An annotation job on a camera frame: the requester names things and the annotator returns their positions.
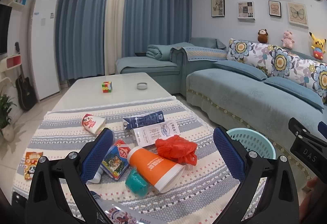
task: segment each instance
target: green plant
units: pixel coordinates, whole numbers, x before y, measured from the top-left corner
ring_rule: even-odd
[[[1,95],[0,92],[0,129],[5,128],[10,124],[11,118],[8,116],[12,110],[12,105],[17,106],[11,101],[11,98],[7,94]]]

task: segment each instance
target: white table top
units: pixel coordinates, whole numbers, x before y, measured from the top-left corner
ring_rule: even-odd
[[[112,81],[112,92],[102,92],[104,81]],[[148,88],[138,90],[136,84],[140,82],[146,82]],[[53,111],[169,96],[171,95],[146,73],[86,78],[77,80],[56,104]]]

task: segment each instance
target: folded blanket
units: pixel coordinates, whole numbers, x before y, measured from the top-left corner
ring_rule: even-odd
[[[188,42],[181,42],[172,45],[155,45],[150,44],[148,46],[147,57],[153,58],[159,61],[169,61],[170,49],[172,47],[194,46]]]
[[[197,47],[197,46],[190,46],[190,47],[172,47],[170,50],[170,55],[172,52],[180,49],[184,49],[187,55],[188,61],[218,61],[218,60],[227,60],[227,51],[219,50],[219,49],[211,49],[205,47]]]

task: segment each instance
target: acoustic guitar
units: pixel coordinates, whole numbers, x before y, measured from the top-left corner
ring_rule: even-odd
[[[20,53],[19,43],[15,43],[16,52]],[[16,88],[18,91],[18,102],[24,111],[30,110],[37,102],[35,91],[31,86],[28,77],[24,77],[22,65],[20,65],[20,76],[16,79]]]

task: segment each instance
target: floral pillow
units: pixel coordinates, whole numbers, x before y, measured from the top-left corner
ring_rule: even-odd
[[[289,79],[316,92],[323,102],[327,99],[327,64],[302,59],[281,47],[271,52],[271,76]]]
[[[275,46],[268,44],[230,39],[227,60],[254,66],[270,77],[274,49]]]

